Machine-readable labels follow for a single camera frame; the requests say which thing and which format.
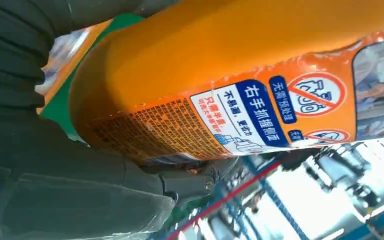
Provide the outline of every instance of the blue banner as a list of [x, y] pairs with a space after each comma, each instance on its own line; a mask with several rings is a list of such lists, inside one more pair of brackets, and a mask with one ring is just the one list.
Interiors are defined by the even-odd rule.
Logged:
[[248, 79], [236, 83], [246, 111], [267, 146], [288, 147], [289, 143], [279, 124], [269, 93], [260, 81]]
[[287, 132], [292, 142], [304, 140], [303, 132], [300, 130], [290, 130]]
[[295, 115], [291, 97], [289, 96], [288, 85], [284, 77], [274, 76], [270, 78], [269, 84], [283, 122], [285, 124], [296, 123], [297, 116]]

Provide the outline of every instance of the warning icon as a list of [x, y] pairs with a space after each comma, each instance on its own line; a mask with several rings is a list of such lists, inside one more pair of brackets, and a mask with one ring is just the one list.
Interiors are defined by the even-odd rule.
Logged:
[[346, 88], [337, 77], [327, 72], [311, 72], [295, 78], [288, 85], [295, 113], [315, 117], [337, 109], [345, 99]]
[[348, 141], [350, 134], [339, 129], [320, 129], [306, 133], [304, 137], [317, 140], [314, 144], [334, 144]]

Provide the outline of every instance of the product label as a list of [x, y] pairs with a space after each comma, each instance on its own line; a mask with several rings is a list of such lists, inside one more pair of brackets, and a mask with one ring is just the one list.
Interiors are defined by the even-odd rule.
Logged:
[[199, 93], [190, 100], [214, 138], [235, 155], [289, 146], [268, 90], [257, 80]]
[[185, 163], [384, 137], [384, 32], [90, 123], [111, 149]]
[[357, 139], [384, 137], [384, 41], [362, 48], [355, 56]]

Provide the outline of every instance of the plastic bottle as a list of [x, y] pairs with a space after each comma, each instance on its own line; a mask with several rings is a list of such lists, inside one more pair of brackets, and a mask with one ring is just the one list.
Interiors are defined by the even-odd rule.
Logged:
[[182, 0], [86, 56], [71, 119], [146, 164], [384, 137], [382, 30], [379, 1]]

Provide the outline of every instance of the bolt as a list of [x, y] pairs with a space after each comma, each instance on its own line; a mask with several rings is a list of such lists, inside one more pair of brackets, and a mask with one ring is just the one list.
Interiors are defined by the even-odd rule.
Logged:
[[214, 189], [214, 181], [212, 179], [208, 179], [204, 183], [204, 187], [208, 191], [212, 191]]

